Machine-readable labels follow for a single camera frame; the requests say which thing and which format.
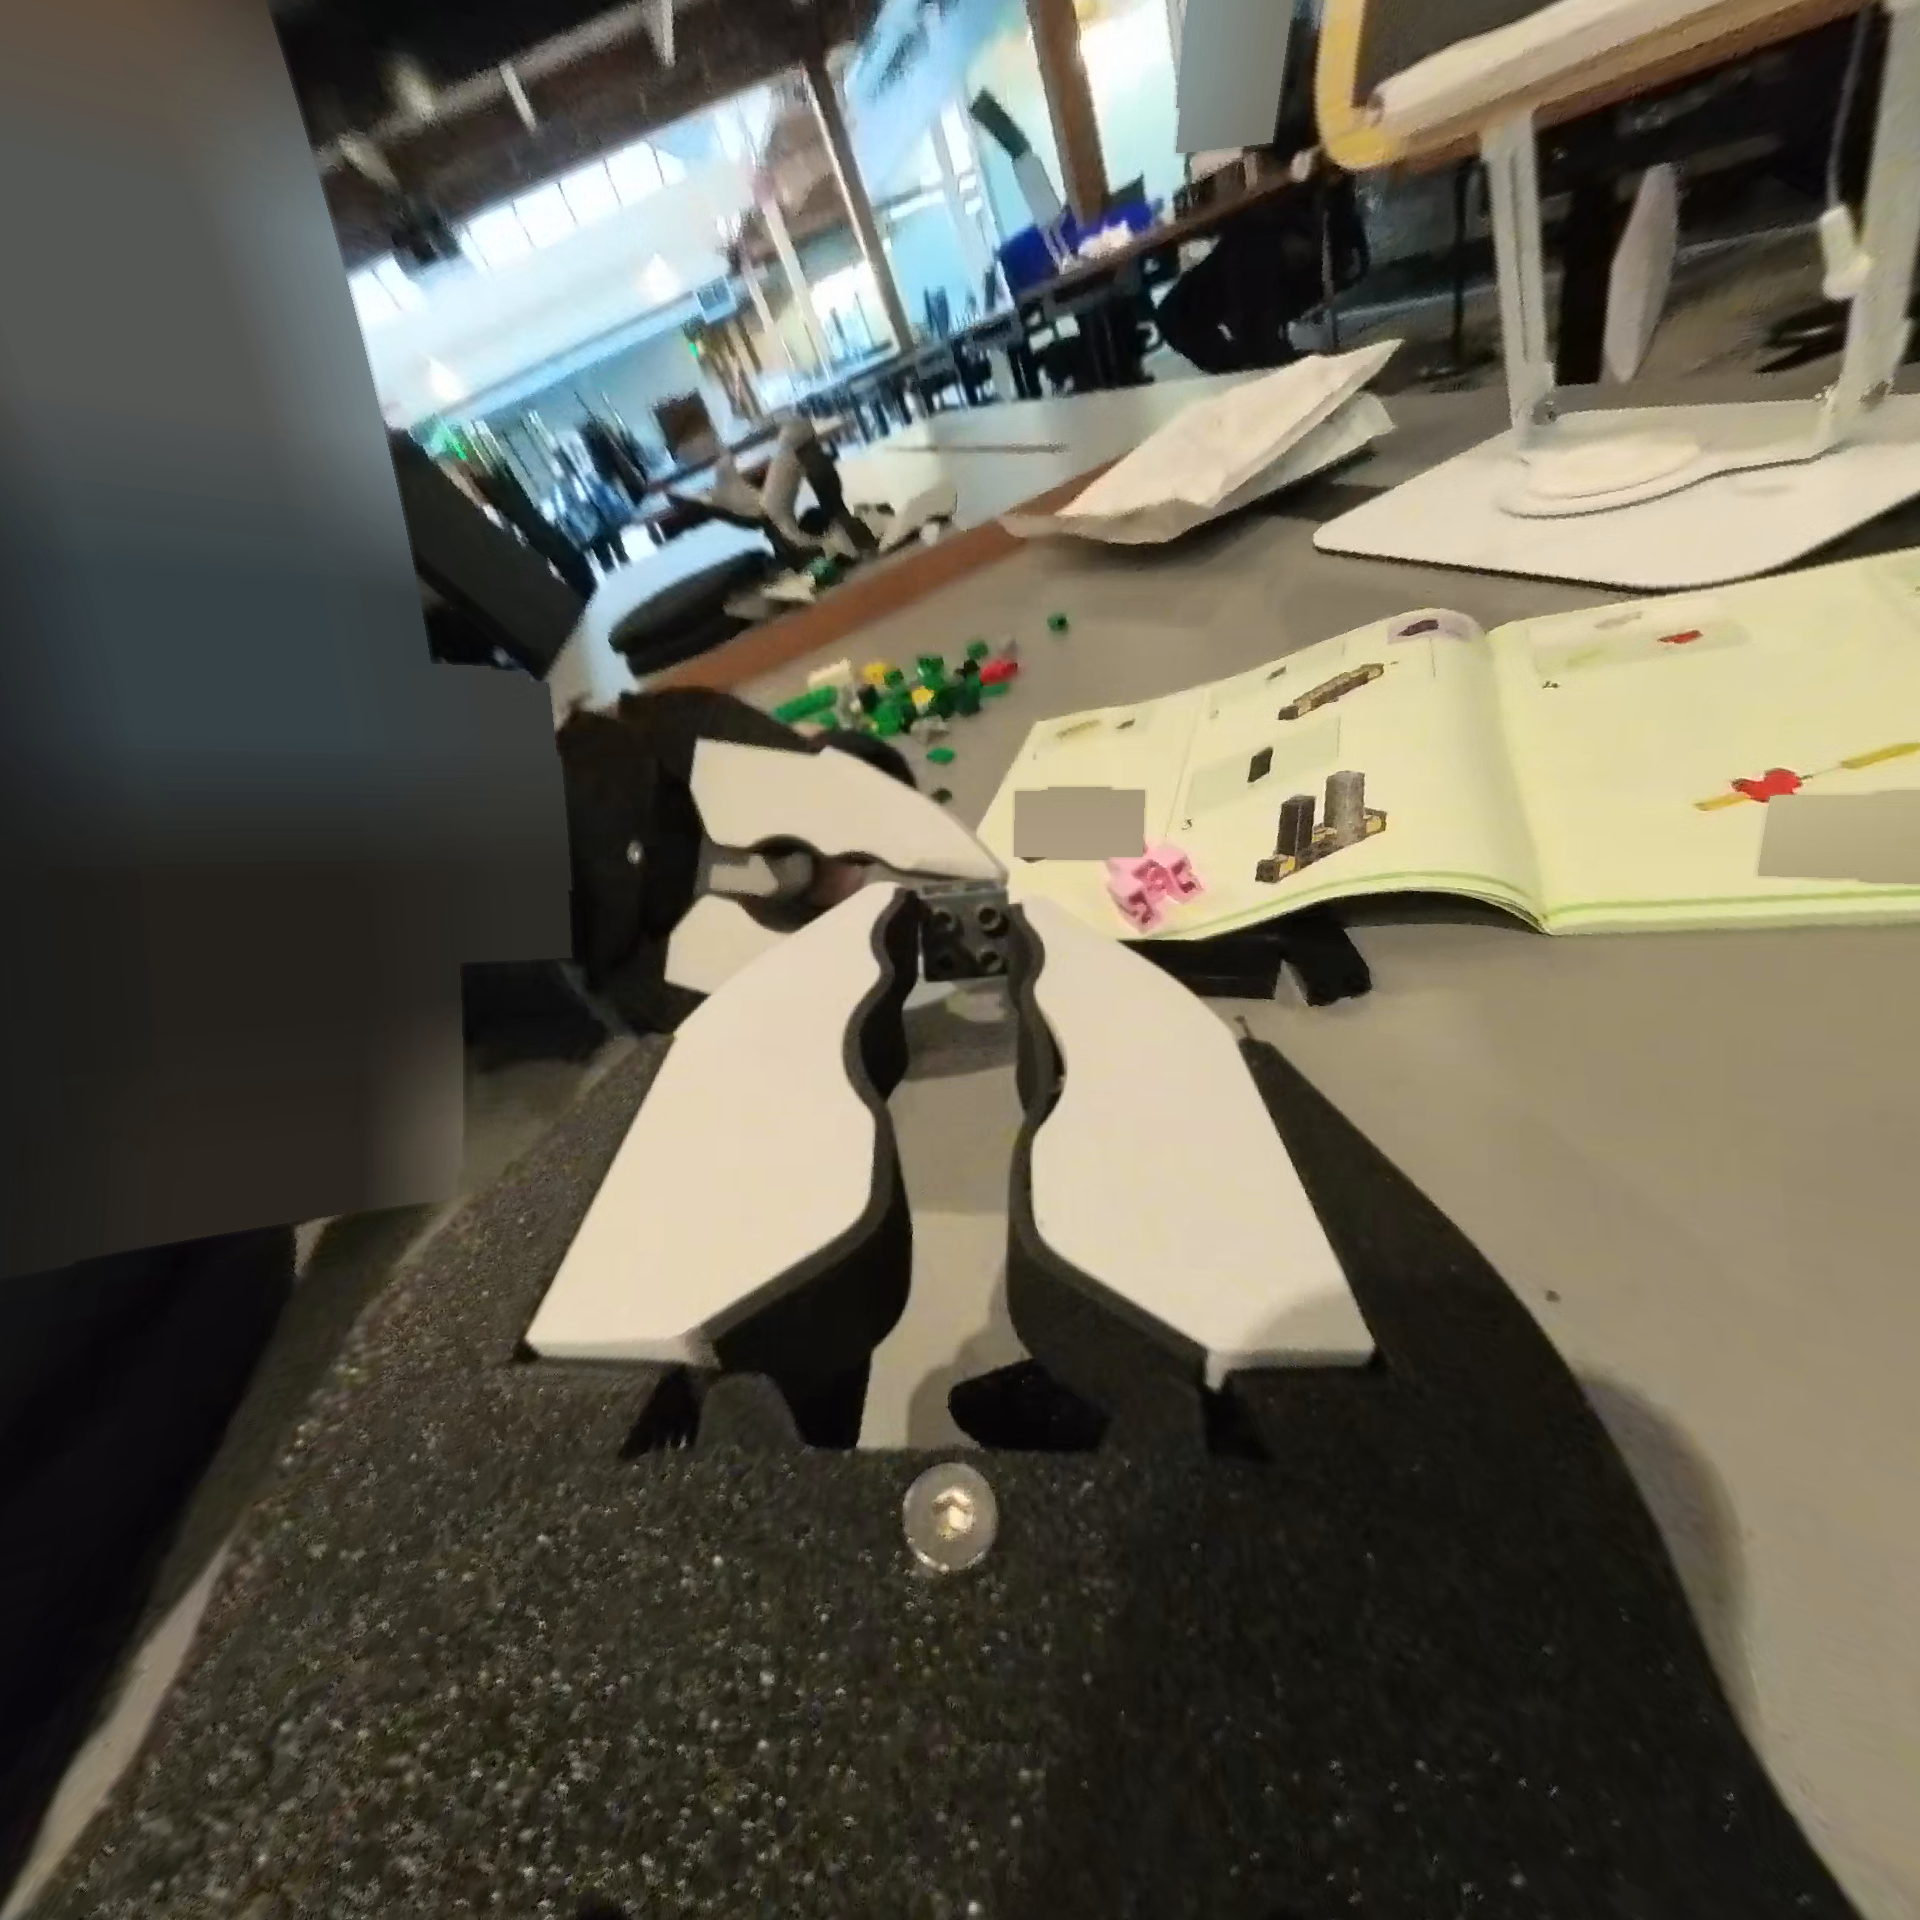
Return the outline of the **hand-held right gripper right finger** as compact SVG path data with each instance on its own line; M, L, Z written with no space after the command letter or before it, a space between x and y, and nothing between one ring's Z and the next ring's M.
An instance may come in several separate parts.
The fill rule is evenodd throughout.
M1054 902L1013 913L1007 1311L1076 1394L1373 1359L1230 1028Z

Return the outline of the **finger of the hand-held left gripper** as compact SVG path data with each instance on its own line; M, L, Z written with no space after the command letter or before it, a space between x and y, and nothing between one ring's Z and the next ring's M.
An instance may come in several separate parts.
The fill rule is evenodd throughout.
M887 882L863 882L831 909L707 895L668 935L665 979L720 995L747 971L751 992L851 1000L874 977L871 927L887 909Z
M711 851L871 862L913 877L1003 882L1003 862L948 802L838 748L701 740L690 801Z

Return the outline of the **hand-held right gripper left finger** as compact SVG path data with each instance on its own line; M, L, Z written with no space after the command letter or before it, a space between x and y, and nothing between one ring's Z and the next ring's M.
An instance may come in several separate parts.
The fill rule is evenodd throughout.
M896 1013L913 919L903 887L869 882L679 1028L525 1327L539 1359L715 1359L859 1225L884 1119L859 1020Z

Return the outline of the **black brick assembly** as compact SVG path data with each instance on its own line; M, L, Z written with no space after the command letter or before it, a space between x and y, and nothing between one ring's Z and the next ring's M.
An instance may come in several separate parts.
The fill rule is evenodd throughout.
M1011 964L1011 899L998 880L942 877L913 888L920 971L930 985L1003 977Z

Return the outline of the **grey desk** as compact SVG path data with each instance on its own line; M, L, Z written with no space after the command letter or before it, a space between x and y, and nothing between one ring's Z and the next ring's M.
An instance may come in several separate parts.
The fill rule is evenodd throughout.
M975 820L1028 725L1221 677L1416 605L1502 625L1608 589L1342 558L1319 522L1502 424L1394 396L1370 460L1164 554L1016 544L831 659L1013 633L960 729ZM1072 630L1046 633L1046 612ZM777 702L816 655L738 690ZM1277 1045L1489 1258L1656 1514L1721 1680L1838 1884L1916 1915L1916 931L1543 939L1362 909L1373 975Z

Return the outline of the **pile of colourful bricks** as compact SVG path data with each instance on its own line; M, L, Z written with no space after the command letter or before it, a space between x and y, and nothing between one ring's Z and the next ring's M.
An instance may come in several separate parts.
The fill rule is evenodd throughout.
M1021 668L1016 636L975 636L957 653L834 659L804 690L772 707L772 720L801 734L860 737L917 748L930 763L953 761L953 731L1007 691Z

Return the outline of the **black round cushion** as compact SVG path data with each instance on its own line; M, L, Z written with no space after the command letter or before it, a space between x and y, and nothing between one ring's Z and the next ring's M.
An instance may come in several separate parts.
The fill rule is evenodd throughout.
M643 682L754 628L768 608L770 554L734 554L653 589L612 621L612 653Z

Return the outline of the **white table with wooden edge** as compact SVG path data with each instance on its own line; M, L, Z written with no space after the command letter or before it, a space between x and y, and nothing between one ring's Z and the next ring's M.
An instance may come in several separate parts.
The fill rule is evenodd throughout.
M1164 374L1167 380L1139 388L945 410L891 432L981 439L1034 438L1067 442L1068 450L1035 460L1007 454L948 457L957 485L957 517L939 539L913 543L891 556L863 562L848 580L827 587L820 599L777 612L715 651L643 682L628 676L628 668L608 644L612 621L636 605L639 587L665 575L662 562L639 562L622 583L608 583L590 601L590 608L553 661L546 677L553 720L565 720L576 702L603 709L617 694L643 687L745 690L797 661L845 653L851 643L877 622L1003 558L1016 544L1013 535L1003 529L1003 514L1057 510L1186 403L1223 388L1215 377L1176 370L1175 366L1167 366Z

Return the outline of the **pink brick pig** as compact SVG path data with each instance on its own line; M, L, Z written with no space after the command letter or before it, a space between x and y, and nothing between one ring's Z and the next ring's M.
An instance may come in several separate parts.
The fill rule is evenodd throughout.
M1175 842L1155 842L1140 852L1108 856L1103 882L1110 905L1133 935L1157 931L1167 916L1205 895L1190 856Z

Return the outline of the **torn white paper bag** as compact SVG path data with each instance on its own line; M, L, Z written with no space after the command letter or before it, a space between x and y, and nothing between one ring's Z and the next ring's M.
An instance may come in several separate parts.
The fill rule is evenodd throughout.
M957 517L957 485L939 450L867 446L835 460L835 479L853 517L867 525L877 556L924 543L924 529Z

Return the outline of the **black chair backrest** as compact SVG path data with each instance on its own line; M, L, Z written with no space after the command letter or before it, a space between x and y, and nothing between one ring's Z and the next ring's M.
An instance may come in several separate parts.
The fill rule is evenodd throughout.
M546 683L587 601L461 492L427 449L384 434L417 579L427 655L482 665Z

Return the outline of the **building instruction booklet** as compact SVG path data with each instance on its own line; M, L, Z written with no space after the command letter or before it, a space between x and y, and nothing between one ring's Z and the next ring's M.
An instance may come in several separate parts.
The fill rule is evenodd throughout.
M1910 924L1916 550L1478 628L1452 608L1035 723L978 828L1013 899L1133 935L1175 842L1193 941L1437 895L1541 934Z

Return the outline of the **white stand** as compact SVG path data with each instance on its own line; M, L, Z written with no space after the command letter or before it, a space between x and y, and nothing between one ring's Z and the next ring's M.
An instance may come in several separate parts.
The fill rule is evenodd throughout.
M1916 396L1897 392L1916 266L1916 93L1890 58L1865 223L1823 219L1848 323L1813 398L1559 407L1543 345L1528 111L1482 128L1509 424L1319 525L1319 554L1588 587L1692 589L1809 556L1916 495Z

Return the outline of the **tilted wooden board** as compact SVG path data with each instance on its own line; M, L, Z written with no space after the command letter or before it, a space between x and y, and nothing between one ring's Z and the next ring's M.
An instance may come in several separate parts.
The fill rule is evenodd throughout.
M1859 3L1327 3L1316 133L1347 170L1469 147L1509 111L1585 114Z

